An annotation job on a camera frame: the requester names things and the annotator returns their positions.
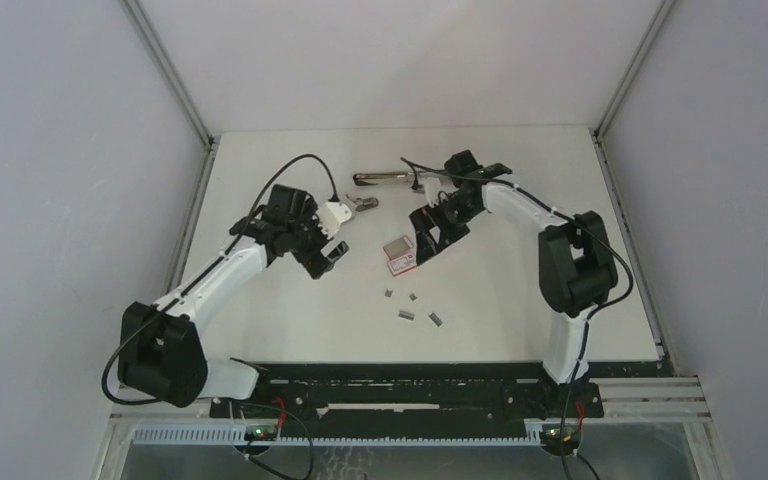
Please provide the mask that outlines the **staple box tray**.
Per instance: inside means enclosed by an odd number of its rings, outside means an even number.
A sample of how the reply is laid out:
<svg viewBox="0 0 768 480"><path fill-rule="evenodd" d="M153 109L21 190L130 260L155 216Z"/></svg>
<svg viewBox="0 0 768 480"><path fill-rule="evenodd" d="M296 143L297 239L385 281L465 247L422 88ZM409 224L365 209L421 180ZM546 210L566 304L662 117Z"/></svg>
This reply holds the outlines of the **staple box tray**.
<svg viewBox="0 0 768 480"><path fill-rule="evenodd" d="M413 248L414 246L410 238L403 235L385 244L383 251L389 260L394 260L411 253Z"/></svg>

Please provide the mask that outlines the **silver staple strip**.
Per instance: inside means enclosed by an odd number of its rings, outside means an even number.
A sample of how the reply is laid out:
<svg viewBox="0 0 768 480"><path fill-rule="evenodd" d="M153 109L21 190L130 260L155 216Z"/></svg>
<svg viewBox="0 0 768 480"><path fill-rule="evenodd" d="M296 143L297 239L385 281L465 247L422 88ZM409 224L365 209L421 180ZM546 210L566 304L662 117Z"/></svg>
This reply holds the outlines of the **silver staple strip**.
<svg viewBox="0 0 768 480"><path fill-rule="evenodd" d="M415 314L408 311L399 310L397 317L404 320L413 321L415 319Z"/></svg>
<svg viewBox="0 0 768 480"><path fill-rule="evenodd" d="M442 319L435 312L431 312L428 315L428 317L434 323L435 326L441 327L443 325Z"/></svg>

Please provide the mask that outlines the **red white staple box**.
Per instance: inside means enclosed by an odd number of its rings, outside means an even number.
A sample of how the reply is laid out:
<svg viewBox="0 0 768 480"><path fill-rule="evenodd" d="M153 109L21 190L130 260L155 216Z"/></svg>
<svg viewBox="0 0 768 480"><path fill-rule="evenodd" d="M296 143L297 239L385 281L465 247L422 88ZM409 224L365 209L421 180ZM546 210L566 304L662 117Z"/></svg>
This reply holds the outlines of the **red white staple box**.
<svg viewBox="0 0 768 480"><path fill-rule="evenodd" d="M402 255L387 262L388 269L393 277L409 272L417 267L416 256L412 253Z"/></svg>

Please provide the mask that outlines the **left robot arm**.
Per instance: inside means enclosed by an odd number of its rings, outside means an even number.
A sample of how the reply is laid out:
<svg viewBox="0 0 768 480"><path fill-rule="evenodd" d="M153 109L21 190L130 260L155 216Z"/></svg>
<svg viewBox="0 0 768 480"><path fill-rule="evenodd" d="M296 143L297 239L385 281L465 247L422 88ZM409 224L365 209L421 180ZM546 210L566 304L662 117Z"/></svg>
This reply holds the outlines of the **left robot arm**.
<svg viewBox="0 0 768 480"><path fill-rule="evenodd" d="M228 398L250 417L271 407L271 388L242 360L210 359L201 337L243 286L275 260L291 255L314 280L349 250L325 247L353 212L338 197L318 204L306 191L277 185L229 230L215 257L150 304L134 302L122 315L120 344L104 367L121 385L143 394L141 404L186 407L203 398Z"/></svg>

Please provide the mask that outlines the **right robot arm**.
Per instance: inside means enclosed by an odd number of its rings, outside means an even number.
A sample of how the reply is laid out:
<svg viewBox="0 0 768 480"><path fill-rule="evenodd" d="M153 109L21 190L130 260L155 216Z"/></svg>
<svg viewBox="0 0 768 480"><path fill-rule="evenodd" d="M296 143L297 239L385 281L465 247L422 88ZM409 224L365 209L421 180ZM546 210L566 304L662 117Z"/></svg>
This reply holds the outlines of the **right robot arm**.
<svg viewBox="0 0 768 480"><path fill-rule="evenodd" d="M578 400L572 383L587 371L589 322L610 306L618 271L628 267L611 247L602 217L550 205L526 191L508 166L482 166L469 150L452 155L440 169L409 167L412 190L426 199L409 216L418 265L464 238L469 222L483 212L535 228L539 290L555 315L542 361L551 380L538 388L538 402L549 415L565 415Z"/></svg>

